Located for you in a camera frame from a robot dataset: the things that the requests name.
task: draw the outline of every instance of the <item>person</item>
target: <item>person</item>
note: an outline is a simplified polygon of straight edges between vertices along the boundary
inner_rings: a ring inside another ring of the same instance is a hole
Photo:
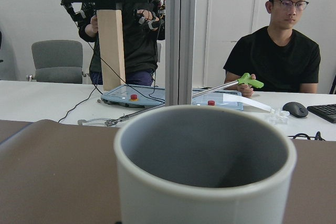
[[[83,3],[81,9],[94,9],[92,3]],[[134,10],[139,16],[144,17],[145,23],[136,22]],[[157,39],[164,39],[164,30],[151,29],[147,22],[159,20],[158,5],[151,3],[123,3],[122,5],[122,29],[124,43],[125,82],[151,86],[153,73],[157,69]],[[90,78],[93,84],[103,84],[98,18],[96,15],[78,21],[79,36],[87,41],[94,42],[93,55],[89,67]]]
[[[234,81],[245,72],[264,83],[260,91],[316,93],[320,64],[319,45],[293,29],[309,2],[306,0],[268,0],[269,26],[242,37],[232,49],[225,65],[224,82]],[[254,90],[235,85],[245,97]]]

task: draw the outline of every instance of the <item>jeans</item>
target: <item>jeans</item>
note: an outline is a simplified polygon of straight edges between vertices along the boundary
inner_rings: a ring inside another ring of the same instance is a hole
[[[153,70],[146,69],[140,70],[136,72],[131,72],[126,74],[126,83],[127,84],[135,84],[135,85],[143,85],[143,86],[151,86],[153,83]],[[94,85],[103,85],[103,77],[101,72],[90,72],[90,79],[92,84]]]

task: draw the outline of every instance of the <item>black jacket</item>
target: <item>black jacket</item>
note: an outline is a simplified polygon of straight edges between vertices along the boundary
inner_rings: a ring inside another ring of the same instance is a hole
[[[82,4],[82,9],[94,8],[92,4]],[[146,9],[157,14],[158,8],[153,3],[124,4],[122,6],[122,28],[124,43],[125,72],[135,72],[145,69],[155,70],[157,66],[157,39],[164,39],[164,26],[157,31],[149,29],[146,23],[140,25],[134,15],[134,10]],[[91,17],[78,22],[79,36],[87,41],[94,42],[93,56],[90,71],[101,72],[99,34],[95,38],[85,33],[85,27],[90,23]]]

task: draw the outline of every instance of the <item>red button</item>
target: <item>red button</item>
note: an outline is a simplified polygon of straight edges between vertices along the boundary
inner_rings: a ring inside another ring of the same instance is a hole
[[[131,100],[137,100],[137,99],[138,99],[138,95],[136,95],[136,94],[131,95]]]
[[[209,101],[208,101],[208,105],[210,105],[210,106],[215,106],[215,101],[213,101],[213,100],[209,100]]]

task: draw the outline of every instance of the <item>grabber tool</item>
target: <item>grabber tool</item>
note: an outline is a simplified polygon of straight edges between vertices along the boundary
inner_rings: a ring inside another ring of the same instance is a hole
[[[231,86],[236,85],[236,84],[249,84],[249,85],[251,85],[251,86],[253,86],[255,88],[262,88],[264,86],[264,84],[262,82],[251,79],[251,75],[249,73],[245,73],[245,74],[243,74],[242,77],[240,77],[239,79],[237,79],[235,81],[227,82],[227,83],[225,83],[225,84],[223,84],[221,86],[217,86],[217,87],[214,87],[214,88],[211,88],[211,89],[206,89],[204,91],[200,91],[198,93],[192,94],[192,98],[199,97],[200,95],[212,93],[212,92],[215,92],[216,90],[219,90],[219,89],[227,89],[228,87],[231,87]],[[162,103],[162,104],[160,104],[158,106],[155,106],[155,107],[152,107],[152,108],[149,108],[149,109],[146,109],[146,110],[141,110],[141,111],[129,114],[129,115],[121,116],[118,119],[107,120],[105,122],[105,125],[106,126],[114,126],[114,125],[116,125],[119,122],[123,122],[123,121],[126,121],[128,119],[131,119],[132,117],[134,117],[136,115],[139,115],[139,114],[142,114],[142,113],[144,113],[146,111],[150,111],[150,110],[153,110],[153,109],[161,108],[164,105],[165,104]]]

